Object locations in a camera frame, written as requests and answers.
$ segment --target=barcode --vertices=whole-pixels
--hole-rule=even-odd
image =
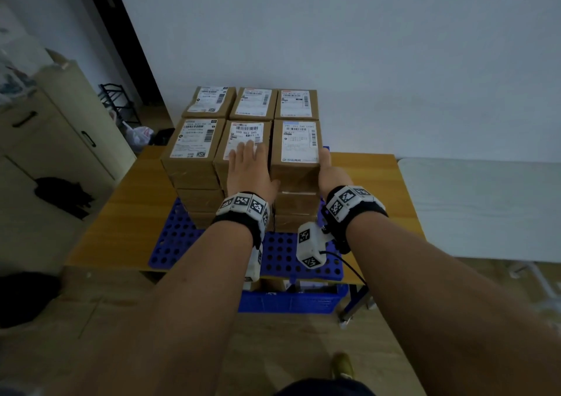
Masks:
[[[208,129],[205,135],[205,142],[212,142],[212,135],[214,134],[214,129]]]

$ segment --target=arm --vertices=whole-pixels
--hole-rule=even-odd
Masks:
[[[278,183],[253,142],[230,152],[228,193],[273,203]],[[112,336],[68,394],[211,395],[215,392],[251,254],[247,227],[211,225]]]
[[[352,184],[329,152],[320,162],[324,196]],[[428,394],[561,394],[561,339],[501,287],[379,213],[347,240]]]

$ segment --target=door handle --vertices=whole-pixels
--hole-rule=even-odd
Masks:
[[[90,144],[92,145],[92,147],[96,147],[97,145],[95,144],[94,140],[90,137],[90,135],[88,135],[87,132],[82,130],[82,135],[84,135],[85,137],[87,137],[90,140]]]
[[[13,123],[12,127],[17,129],[17,128],[23,126],[28,121],[30,121],[33,117],[36,117],[37,115],[38,115],[37,111],[31,111],[29,113],[29,115],[27,117],[25,117],[22,121],[18,121],[18,123]]]

